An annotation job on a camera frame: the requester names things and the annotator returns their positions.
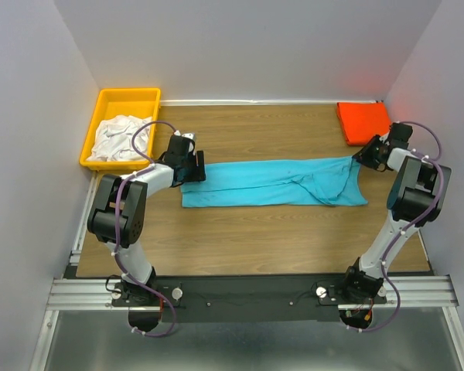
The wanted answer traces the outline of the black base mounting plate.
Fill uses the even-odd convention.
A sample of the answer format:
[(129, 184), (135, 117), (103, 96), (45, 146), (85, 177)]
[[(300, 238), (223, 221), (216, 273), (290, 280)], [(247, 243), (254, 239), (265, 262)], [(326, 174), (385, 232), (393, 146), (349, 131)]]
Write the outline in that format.
[(121, 297), (122, 280), (110, 288), (112, 305), (129, 310), (132, 325), (163, 322), (337, 322), (341, 316), (363, 321), (372, 305), (386, 298), (354, 301), (341, 293), (343, 274), (237, 276), (159, 276), (155, 296), (140, 288)]

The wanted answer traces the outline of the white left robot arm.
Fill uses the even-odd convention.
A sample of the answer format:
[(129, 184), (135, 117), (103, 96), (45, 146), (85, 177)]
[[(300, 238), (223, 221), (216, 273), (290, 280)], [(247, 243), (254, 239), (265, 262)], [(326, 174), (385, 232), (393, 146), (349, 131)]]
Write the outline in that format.
[(196, 150), (195, 134), (173, 134), (166, 151), (148, 168), (130, 175), (103, 175), (87, 219), (88, 232), (111, 251), (121, 270), (124, 297), (139, 305), (155, 299), (155, 268), (145, 257), (140, 236), (146, 200), (163, 189), (206, 179), (204, 153)]

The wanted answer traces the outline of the aluminium extrusion rail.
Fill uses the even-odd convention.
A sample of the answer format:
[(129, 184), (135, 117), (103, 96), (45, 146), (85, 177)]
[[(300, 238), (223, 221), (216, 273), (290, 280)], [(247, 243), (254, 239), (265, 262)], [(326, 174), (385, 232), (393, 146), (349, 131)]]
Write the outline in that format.
[[(452, 281), (446, 276), (393, 277), (393, 286), (384, 284), (387, 301), (376, 308), (391, 308), (401, 299), (403, 308), (457, 307)], [(104, 279), (59, 279), (52, 283), (46, 304), (48, 311), (117, 311)]]

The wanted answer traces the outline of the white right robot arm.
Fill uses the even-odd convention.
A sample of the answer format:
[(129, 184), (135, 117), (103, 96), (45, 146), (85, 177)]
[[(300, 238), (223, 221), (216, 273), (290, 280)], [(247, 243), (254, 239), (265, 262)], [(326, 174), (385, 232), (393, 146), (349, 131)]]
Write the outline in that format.
[(353, 159), (368, 168), (395, 171), (387, 197), (387, 218), (368, 250), (347, 268), (340, 284), (351, 303), (378, 295), (389, 267), (407, 241), (442, 210), (452, 170), (416, 150), (407, 139), (375, 135)]

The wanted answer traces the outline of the cyan blue t-shirt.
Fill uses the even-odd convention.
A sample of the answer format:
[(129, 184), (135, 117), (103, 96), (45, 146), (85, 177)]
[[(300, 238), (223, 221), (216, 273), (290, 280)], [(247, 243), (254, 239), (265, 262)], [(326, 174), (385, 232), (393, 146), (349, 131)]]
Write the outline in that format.
[(365, 206), (359, 171), (350, 156), (209, 164), (205, 181), (181, 186), (182, 207)]

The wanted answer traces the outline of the yellow plastic bin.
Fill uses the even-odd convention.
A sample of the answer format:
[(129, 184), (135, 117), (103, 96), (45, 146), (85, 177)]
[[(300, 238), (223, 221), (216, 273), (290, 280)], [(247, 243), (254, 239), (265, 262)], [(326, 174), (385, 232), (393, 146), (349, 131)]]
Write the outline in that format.
[(141, 158), (128, 162), (92, 162), (88, 161), (95, 143), (95, 134), (99, 124), (118, 115), (134, 116), (141, 119), (159, 116), (161, 90), (158, 87), (105, 88), (98, 95), (94, 112), (87, 129), (84, 146), (80, 153), (81, 166), (97, 172), (131, 172), (149, 165)]

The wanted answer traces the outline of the folded orange t-shirt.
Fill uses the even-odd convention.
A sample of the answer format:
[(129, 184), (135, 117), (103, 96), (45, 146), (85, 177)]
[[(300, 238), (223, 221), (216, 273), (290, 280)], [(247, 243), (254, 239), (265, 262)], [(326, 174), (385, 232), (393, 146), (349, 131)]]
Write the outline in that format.
[(382, 102), (336, 104), (336, 114), (349, 146), (363, 146), (375, 135), (389, 132), (391, 119)]

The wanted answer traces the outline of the crumpled white t-shirt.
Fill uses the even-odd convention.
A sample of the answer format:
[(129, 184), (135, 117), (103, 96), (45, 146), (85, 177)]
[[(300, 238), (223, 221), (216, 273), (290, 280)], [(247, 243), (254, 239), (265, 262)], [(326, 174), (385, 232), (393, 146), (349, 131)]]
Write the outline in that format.
[(141, 161), (143, 157), (134, 150), (131, 140), (135, 132), (152, 121), (152, 117), (141, 119), (132, 115), (118, 115), (102, 120), (96, 130), (89, 162)]

